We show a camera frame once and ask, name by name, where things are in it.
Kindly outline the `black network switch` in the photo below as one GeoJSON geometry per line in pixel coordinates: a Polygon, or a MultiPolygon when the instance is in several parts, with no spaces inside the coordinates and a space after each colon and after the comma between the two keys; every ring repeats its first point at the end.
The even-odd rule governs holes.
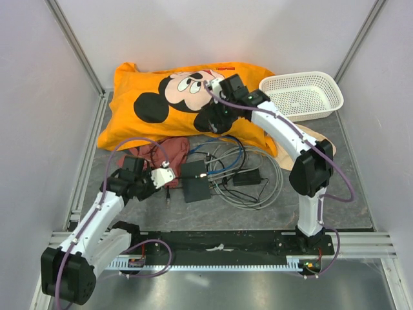
{"type": "Polygon", "coordinates": [[[186,203],[211,199],[210,183],[203,160],[187,162],[181,166],[181,182],[186,203]]]}

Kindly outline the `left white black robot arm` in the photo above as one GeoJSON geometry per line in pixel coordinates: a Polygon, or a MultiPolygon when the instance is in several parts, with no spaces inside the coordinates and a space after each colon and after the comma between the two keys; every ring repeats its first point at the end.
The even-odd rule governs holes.
{"type": "Polygon", "coordinates": [[[141,248],[141,237],[125,228],[108,230],[126,204],[143,201],[175,178],[167,162],[153,169],[143,158],[128,156],[123,166],[106,175],[96,199],[77,227],[56,248],[41,255],[41,290],[58,302],[83,305],[91,297],[104,269],[125,251],[141,248]]]}

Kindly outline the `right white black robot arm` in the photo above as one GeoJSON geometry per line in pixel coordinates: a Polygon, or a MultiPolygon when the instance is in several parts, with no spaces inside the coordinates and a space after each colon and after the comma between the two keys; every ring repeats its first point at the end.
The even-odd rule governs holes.
{"type": "Polygon", "coordinates": [[[201,109],[210,132],[222,134],[244,118],[263,129],[292,158],[289,182],[299,196],[295,244],[299,252],[312,253],[325,235],[322,205],[333,174],[332,144],[300,130],[263,91],[249,91],[237,74],[204,81],[203,87],[211,97],[201,109]]]}

